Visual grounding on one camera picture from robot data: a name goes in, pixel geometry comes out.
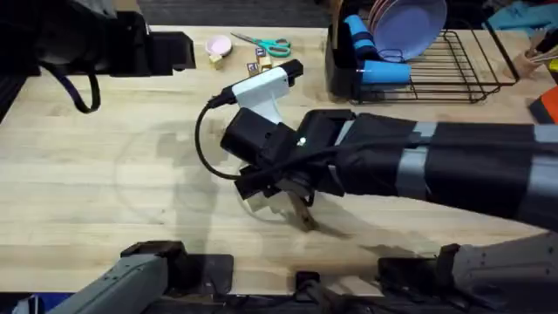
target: orange object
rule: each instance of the orange object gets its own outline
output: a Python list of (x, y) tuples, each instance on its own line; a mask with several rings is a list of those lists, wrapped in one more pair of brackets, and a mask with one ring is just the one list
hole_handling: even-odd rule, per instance
[(529, 110), (539, 123), (558, 124), (558, 86), (542, 94)]

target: teal scissors handle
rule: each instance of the teal scissors handle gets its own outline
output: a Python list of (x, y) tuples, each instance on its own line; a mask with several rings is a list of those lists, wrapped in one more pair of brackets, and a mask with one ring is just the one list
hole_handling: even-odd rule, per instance
[(256, 40), (255, 44), (265, 49), (272, 57), (285, 58), (290, 55), (290, 42), (283, 38), (277, 40)]

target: scissors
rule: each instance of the scissors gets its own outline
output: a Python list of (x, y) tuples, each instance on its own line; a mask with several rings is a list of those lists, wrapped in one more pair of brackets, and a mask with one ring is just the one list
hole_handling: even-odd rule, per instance
[(265, 49), (270, 56), (285, 58), (290, 55), (290, 42), (285, 38), (279, 39), (257, 39), (251, 38), (246, 35), (231, 33), (231, 35), (242, 40), (246, 40), (249, 43), (257, 44), (258, 46)]

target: blue plastic cup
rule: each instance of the blue plastic cup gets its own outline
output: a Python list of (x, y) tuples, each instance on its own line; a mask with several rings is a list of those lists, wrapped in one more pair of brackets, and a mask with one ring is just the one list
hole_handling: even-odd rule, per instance
[(353, 47), (358, 58), (375, 58), (378, 51), (374, 46), (374, 37), (366, 29), (363, 20), (358, 15), (351, 15), (344, 20), (349, 25)]
[(364, 61), (362, 70), (363, 84), (407, 84), (411, 82), (411, 66), (407, 64)]

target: dish rack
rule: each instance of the dish rack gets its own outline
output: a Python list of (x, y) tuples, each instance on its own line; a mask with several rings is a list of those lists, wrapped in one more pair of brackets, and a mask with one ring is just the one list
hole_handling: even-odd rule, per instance
[[(351, 13), (358, 11), (364, 23), (367, 24), (368, 4), (342, 10), (339, 21)], [(456, 6), (469, 4), (452, 3)], [(481, 43), (479, 32), (463, 20), (448, 19), (446, 25), (459, 25), (460, 31), (443, 30), (435, 42), (419, 57), (407, 62), (412, 67), (411, 81), (408, 84), (362, 84), (350, 31), (345, 23), (338, 25), (338, 45), (333, 49), (331, 44), (331, 27), (328, 31), (328, 44), (325, 53), (326, 78), (330, 92), (337, 97), (350, 99), (354, 104), (364, 104), (379, 101), (407, 101), (407, 102), (468, 102), (471, 104), (484, 100), (493, 93), (499, 92), (503, 86), (511, 86), (519, 81), (519, 75), (514, 68), (511, 58), (506, 52), (498, 35), (487, 19), (484, 18), (490, 41), (501, 54), (500, 64), (507, 66), (514, 78), (503, 81), (497, 75), (495, 66), (489, 60), (485, 47)], [(472, 61), (463, 45), (462, 37), (475, 43), (477, 58)]]

